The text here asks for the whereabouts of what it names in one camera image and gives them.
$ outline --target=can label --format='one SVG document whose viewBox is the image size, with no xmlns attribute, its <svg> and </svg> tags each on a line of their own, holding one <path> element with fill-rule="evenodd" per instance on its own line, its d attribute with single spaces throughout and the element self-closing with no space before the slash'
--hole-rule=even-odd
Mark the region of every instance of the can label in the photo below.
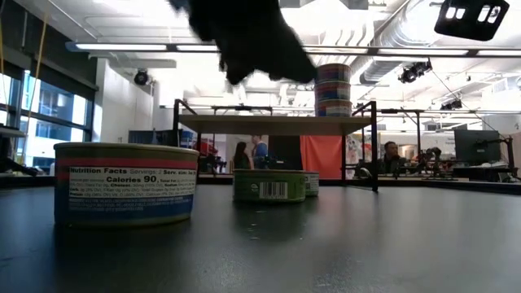
<svg viewBox="0 0 521 293">
<path fill-rule="evenodd" d="M 306 196 L 318 195 L 318 174 L 306 173 Z"/>
<path fill-rule="evenodd" d="M 305 198 L 304 174 L 268 174 L 234 176 L 234 198 L 238 200 L 299 201 Z"/>
<path fill-rule="evenodd" d="M 189 215 L 195 193 L 195 162 L 175 168 L 68 165 L 59 161 L 56 216 L 61 221 L 143 220 Z"/>
</svg>

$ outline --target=security camera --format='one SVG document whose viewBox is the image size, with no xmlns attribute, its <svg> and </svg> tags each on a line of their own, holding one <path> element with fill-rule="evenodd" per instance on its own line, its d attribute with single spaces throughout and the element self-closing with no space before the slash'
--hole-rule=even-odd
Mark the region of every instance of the security camera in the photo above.
<svg viewBox="0 0 521 293">
<path fill-rule="evenodd" d="M 146 69 L 138 69 L 138 73 L 134 77 L 134 82 L 136 85 L 145 86 L 151 81 L 151 78 L 148 76 L 148 72 Z"/>
</svg>

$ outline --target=ceiling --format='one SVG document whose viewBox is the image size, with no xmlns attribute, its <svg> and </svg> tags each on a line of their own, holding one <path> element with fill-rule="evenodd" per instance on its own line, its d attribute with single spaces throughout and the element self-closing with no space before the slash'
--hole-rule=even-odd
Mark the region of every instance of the ceiling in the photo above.
<svg viewBox="0 0 521 293">
<path fill-rule="evenodd" d="M 39 17 L 48 14 L 50 25 L 77 42 L 198 42 L 189 30 L 186 15 L 173 12 L 166 0 L 16 1 Z M 432 4 L 441 0 L 370 0 L 368 11 L 350 10 L 341 0 L 281 0 L 281 7 L 287 23 L 305 45 L 368 46 L 373 42 L 391 44 L 386 46 L 521 46 L 521 31 L 512 29 L 521 17 L 521 1 L 507 1 L 510 10 L 490 42 L 434 33 L 432 28 L 439 8 Z M 404 2 L 409 5 L 393 17 Z M 386 24 L 385 29 L 381 28 L 382 24 Z M 375 31 L 381 31 L 381 34 L 374 39 Z M 183 86 L 183 97 L 194 105 L 245 103 L 313 109 L 313 91 L 272 82 L 262 73 L 254 74 L 239 88 L 231 89 L 226 86 L 223 73 L 218 71 L 215 54 L 127 53 L 99 57 L 108 58 L 114 68 L 127 72 L 128 76 L 137 68 L 150 68 L 160 82 L 171 83 L 174 79 Z M 397 76 L 408 63 L 395 62 L 371 86 L 361 85 L 358 80 L 368 62 L 373 62 L 371 60 L 355 56 L 313 56 L 313 62 L 317 65 L 340 62 L 353 66 L 353 104 L 376 100 L 380 108 L 430 107 L 437 110 L 452 97 L 451 90 L 472 109 L 521 110 L 521 103 L 515 102 L 521 100 L 516 86 L 507 86 L 502 93 L 493 90 L 495 83 L 506 84 L 507 77 L 521 76 L 521 61 L 516 59 L 433 59 L 434 73 L 404 85 Z M 507 97 L 514 104 L 498 103 L 498 97 Z"/>
</svg>

